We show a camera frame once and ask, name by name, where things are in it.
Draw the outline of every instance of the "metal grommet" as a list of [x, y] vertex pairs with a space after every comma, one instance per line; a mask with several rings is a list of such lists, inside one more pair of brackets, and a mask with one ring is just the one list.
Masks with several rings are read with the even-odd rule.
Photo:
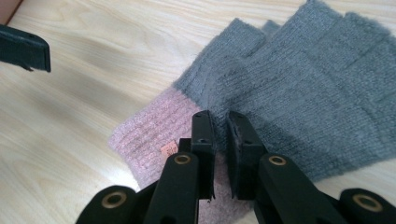
[[102, 206], [105, 208], [116, 208], [126, 201], [126, 194], [124, 191], [118, 190], [106, 195], [102, 200]]
[[191, 158], [188, 155], [178, 155], [175, 157], [175, 163], [179, 165], [187, 164], [191, 161]]
[[268, 159], [273, 165], [286, 165], [286, 160], [280, 156], [272, 156]]
[[376, 199], [368, 195], [355, 194], [353, 195], [352, 199], [360, 207], [369, 210], [371, 212], [381, 212], [382, 210], [384, 210], [381, 203], [379, 203]]

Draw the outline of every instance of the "knitted cuff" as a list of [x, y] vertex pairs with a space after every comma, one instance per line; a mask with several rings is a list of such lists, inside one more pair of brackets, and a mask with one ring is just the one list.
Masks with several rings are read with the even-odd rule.
[[262, 31], [234, 20], [205, 47], [172, 87], [117, 127], [108, 144], [126, 160], [141, 188], [161, 175], [165, 162], [161, 147], [191, 136], [191, 117], [203, 110], [191, 98], [201, 96], [203, 83], [213, 72], [211, 63], [215, 60], [212, 59], [224, 53], [244, 57], [264, 42]]

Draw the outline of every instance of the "light wood surface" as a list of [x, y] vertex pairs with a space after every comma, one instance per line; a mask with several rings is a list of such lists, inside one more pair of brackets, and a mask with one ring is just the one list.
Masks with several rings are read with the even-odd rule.
[[[0, 223], [74, 223], [99, 190], [137, 189], [106, 144], [233, 18], [283, 24], [304, 1], [24, 0], [9, 26], [40, 35], [52, 72], [0, 63]], [[328, 1], [396, 33], [392, 0]], [[373, 190], [396, 204], [396, 160], [317, 183]], [[256, 223], [249, 214], [240, 223]]]

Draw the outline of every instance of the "ribbed knit texture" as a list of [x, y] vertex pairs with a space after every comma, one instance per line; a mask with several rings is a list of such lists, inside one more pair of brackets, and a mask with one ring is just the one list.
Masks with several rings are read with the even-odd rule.
[[[220, 54], [245, 58], [261, 48], [279, 26], [273, 22], [258, 30], [240, 20], [234, 20], [205, 47], [191, 67], [173, 87], [164, 91], [146, 108], [127, 119], [113, 133], [109, 145], [126, 160], [141, 188], [158, 180], [165, 159], [160, 148], [181, 137], [191, 137], [192, 115], [202, 110], [191, 98], [206, 94], [205, 83], [213, 75], [213, 63]], [[214, 188], [216, 200], [200, 201], [199, 223], [230, 223], [249, 210], [248, 202], [231, 197], [227, 167], [221, 156], [216, 157]]]
[[[378, 50], [394, 49], [393, 38], [355, 13], [327, 15], [311, 13], [314, 20], [307, 21], [298, 12], [250, 57], [219, 58], [229, 71], [216, 72], [206, 89], [217, 97], [196, 102], [212, 112], [219, 149], [225, 148], [227, 112], [235, 110], [250, 118], [268, 150], [291, 157], [314, 181], [396, 156], [395, 63], [390, 62], [396, 55]], [[319, 28], [302, 37], [304, 42], [288, 37], [283, 43], [278, 35], [294, 28], [296, 20], [304, 21], [298, 30]], [[376, 100], [385, 98], [386, 104]]]

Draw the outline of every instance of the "clamp jaw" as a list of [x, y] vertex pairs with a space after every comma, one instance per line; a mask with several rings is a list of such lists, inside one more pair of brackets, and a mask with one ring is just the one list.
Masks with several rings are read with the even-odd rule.
[[[261, 224], [396, 223], [396, 208], [365, 189], [347, 189], [340, 200], [320, 192], [288, 157], [268, 152], [248, 118], [227, 119], [227, 163], [233, 197], [254, 202]], [[77, 224], [198, 223], [198, 200], [211, 200], [215, 151], [208, 111], [192, 117], [191, 138], [182, 138], [160, 179], [135, 193], [113, 186], [100, 191]]]
[[37, 35], [0, 25], [0, 61], [50, 72], [50, 46]]

